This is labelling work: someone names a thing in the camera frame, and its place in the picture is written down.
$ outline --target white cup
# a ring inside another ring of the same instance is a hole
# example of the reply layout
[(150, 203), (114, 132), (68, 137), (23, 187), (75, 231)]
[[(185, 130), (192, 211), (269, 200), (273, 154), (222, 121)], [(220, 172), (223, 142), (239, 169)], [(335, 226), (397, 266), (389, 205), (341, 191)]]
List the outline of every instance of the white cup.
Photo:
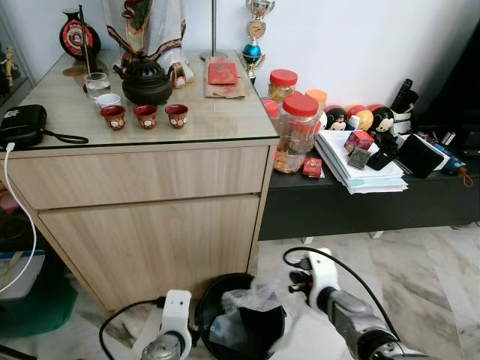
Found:
[(122, 105), (122, 99), (117, 94), (103, 94), (97, 98), (96, 103), (100, 109), (103, 109), (112, 105)]

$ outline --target red and black vase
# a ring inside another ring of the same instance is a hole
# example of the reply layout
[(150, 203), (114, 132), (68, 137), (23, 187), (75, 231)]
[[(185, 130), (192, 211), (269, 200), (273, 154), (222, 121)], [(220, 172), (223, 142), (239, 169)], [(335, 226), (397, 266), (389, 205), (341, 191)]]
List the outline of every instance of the red and black vase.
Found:
[[(65, 52), (73, 56), (77, 60), (84, 60), (82, 52), (82, 23), (79, 18), (79, 11), (77, 9), (67, 9), (62, 11), (67, 15), (67, 22), (60, 29), (60, 44)], [(88, 45), (93, 50), (93, 55), (96, 56), (100, 51), (101, 42), (97, 32), (87, 23), (85, 23), (85, 36)]]

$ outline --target glass tabletop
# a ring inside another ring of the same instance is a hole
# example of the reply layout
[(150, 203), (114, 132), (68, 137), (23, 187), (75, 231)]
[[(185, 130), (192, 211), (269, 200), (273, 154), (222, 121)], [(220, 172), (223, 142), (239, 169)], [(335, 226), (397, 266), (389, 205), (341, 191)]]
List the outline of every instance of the glass tabletop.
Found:
[[(200, 60), (200, 51), (186, 52), (195, 80), (184, 88), (175, 89), (166, 105), (157, 108), (157, 125), (151, 130), (140, 127), (134, 115), (135, 104), (125, 98), (122, 80), (111, 70), (120, 58), (116, 51), (102, 51), (97, 63), (107, 73), (111, 92), (121, 96), (126, 108), (126, 124), (114, 131), (100, 115), (95, 101), (83, 92), (85, 63), (64, 54), (46, 76), (31, 91), (22, 105), (40, 104), (46, 108), (46, 129), (59, 133), (87, 137), (87, 145), (72, 145), (44, 136), (31, 149), (72, 148), (86, 146), (131, 146), (161, 143), (189, 143), (230, 140), (277, 139), (278, 135), (263, 108), (255, 88), (243, 71), (235, 51), (227, 52), (235, 60), (238, 73), (245, 84), (242, 99), (205, 97), (206, 66)], [(182, 129), (173, 128), (164, 108), (170, 104), (184, 104), (189, 108), (188, 123)]]

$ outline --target black wrist strap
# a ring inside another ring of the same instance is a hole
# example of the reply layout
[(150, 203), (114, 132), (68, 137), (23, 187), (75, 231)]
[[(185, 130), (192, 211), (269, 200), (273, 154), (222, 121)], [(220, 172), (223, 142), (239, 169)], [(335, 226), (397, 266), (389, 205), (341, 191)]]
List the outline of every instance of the black wrist strap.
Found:
[(50, 135), (51, 137), (56, 137), (58, 140), (64, 142), (64, 143), (69, 143), (69, 144), (88, 144), (89, 139), (83, 136), (75, 136), (75, 135), (65, 135), (63, 133), (54, 133), (49, 130), (44, 130), (42, 129), (43, 135)]

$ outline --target teapot lid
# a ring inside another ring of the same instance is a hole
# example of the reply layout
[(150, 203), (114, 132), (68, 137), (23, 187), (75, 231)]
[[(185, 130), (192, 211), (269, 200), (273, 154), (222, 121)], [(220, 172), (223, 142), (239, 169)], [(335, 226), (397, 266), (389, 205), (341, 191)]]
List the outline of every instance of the teapot lid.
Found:
[(164, 69), (149, 59), (145, 53), (139, 54), (140, 59), (132, 61), (125, 70), (125, 75), (136, 80), (150, 80), (165, 77)]

